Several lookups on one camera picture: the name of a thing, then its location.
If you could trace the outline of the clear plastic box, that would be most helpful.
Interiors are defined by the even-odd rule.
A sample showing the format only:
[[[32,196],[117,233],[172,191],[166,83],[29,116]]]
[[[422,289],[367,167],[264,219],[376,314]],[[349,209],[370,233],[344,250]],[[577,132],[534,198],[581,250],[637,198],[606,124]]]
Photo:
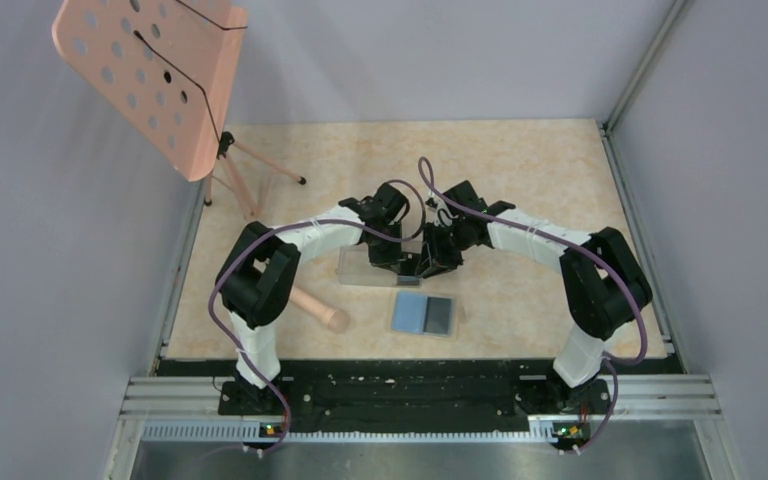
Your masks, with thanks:
[[[373,267],[368,260],[367,246],[342,247],[336,267],[337,280],[344,286],[418,288],[397,285],[397,274]]]

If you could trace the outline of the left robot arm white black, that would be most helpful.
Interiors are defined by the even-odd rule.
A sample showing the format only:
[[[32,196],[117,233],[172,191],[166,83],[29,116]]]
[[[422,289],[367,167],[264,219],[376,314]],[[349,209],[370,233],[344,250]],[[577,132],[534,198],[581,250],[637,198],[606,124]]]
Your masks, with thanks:
[[[349,197],[323,214],[270,228],[259,221],[246,225],[220,268],[209,296],[208,312],[219,319],[219,301],[231,324],[222,331],[238,354],[237,376],[245,382],[243,401],[257,413],[279,404],[280,373],[275,322],[289,303],[300,266],[343,247],[363,244],[369,264],[400,273],[407,242],[401,222],[410,210],[395,181],[382,184],[362,199]]]

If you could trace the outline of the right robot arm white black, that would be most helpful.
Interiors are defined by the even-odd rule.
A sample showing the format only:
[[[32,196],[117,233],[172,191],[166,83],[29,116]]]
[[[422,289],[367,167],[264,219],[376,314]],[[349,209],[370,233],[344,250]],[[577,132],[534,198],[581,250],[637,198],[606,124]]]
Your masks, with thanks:
[[[475,286],[488,300],[512,299],[528,273],[558,275],[572,321],[546,385],[549,404],[572,412],[587,397],[613,337],[636,325],[639,362],[648,350],[643,310],[653,299],[650,283],[629,242],[616,228],[579,231],[538,219],[506,201],[487,203],[468,181],[427,201],[436,216],[425,229],[420,274],[448,274]]]

